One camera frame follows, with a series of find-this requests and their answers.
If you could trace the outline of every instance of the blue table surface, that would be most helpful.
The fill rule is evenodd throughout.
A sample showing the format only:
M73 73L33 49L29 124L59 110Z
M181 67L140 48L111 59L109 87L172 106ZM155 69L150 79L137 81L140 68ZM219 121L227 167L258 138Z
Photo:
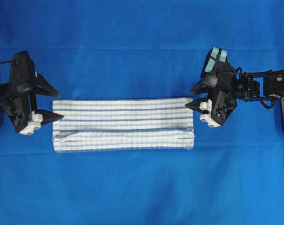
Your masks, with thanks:
M188 96L214 45L236 68L284 69L284 1L0 0L0 61L27 50L62 99ZM5 117L0 225L284 225L279 104L239 101L220 128L199 116L191 151L73 154L54 153L51 124L24 136Z

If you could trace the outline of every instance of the striped towel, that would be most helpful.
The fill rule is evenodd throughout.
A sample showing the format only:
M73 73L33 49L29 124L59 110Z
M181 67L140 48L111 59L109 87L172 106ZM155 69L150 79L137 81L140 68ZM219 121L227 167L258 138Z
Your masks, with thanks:
M190 149L194 145L191 98L53 101L64 116L53 123L56 152Z

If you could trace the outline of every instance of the black cable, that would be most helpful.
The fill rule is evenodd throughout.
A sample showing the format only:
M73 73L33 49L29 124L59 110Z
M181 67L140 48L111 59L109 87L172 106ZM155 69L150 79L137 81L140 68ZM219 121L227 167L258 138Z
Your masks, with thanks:
M253 77L271 77L271 78L278 78L281 76L277 76L277 75L271 75L271 74L266 74L268 71L266 72L258 72L258 73L238 73L238 72L228 72L228 71L218 71L218 73L224 73L224 74L237 74L237 75L249 75L249 76L253 76Z
M0 65L1 64L6 64L6 63L12 63L13 61L3 61L3 62L0 62Z
M260 99L260 103L262 104L262 106L264 106L266 109L272 109L275 105L275 100L274 99L270 99L270 103L271 105L267 105L266 103L264 103L263 99Z
M236 71L237 71L237 72L240 71L240 73L241 73L241 72L242 72L242 68L241 68L241 67L238 67L238 68L236 69Z

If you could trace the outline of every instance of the white towel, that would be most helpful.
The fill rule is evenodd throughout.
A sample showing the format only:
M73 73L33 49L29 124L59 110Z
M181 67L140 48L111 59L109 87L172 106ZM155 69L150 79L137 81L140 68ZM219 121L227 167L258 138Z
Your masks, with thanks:
M191 98L139 100L58 100L53 112L56 152L131 149L191 149Z

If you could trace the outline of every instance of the blue fabric background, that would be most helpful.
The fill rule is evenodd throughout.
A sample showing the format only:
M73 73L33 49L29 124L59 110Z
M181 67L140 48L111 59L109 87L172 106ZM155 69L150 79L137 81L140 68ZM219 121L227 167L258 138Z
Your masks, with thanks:
M0 0L0 60L28 50L62 99L187 96L214 45L234 67L284 69L284 1ZM51 125L18 135L6 117L0 224L284 225L279 105L239 101L214 129L194 116L191 151L60 155Z

